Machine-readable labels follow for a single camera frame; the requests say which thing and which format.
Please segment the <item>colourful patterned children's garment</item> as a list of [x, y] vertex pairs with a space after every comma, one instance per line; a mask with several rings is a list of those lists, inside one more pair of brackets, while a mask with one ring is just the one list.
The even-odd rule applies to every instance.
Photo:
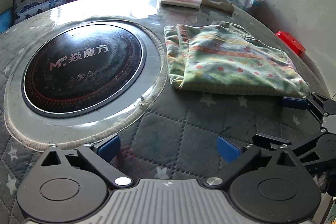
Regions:
[[164, 28], [168, 75], [178, 90], [239, 96], [303, 97], [309, 86], [286, 52], [242, 26], [216, 21]]

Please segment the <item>red plastic stool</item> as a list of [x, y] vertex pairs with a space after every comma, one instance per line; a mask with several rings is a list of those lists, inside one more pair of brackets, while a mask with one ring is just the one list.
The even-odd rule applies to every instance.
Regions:
[[280, 38], [297, 56], [300, 58], [305, 54], [305, 47], [289, 32], [279, 31], [277, 37]]

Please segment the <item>black round induction cooker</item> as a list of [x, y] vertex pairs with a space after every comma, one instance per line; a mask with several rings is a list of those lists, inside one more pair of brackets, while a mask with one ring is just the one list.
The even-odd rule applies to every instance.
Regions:
[[22, 77], [22, 95], [34, 112], [76, 117], [118, 98], [146, 62], [143, 40], [123, 24], [73, 27], [45, 42]]

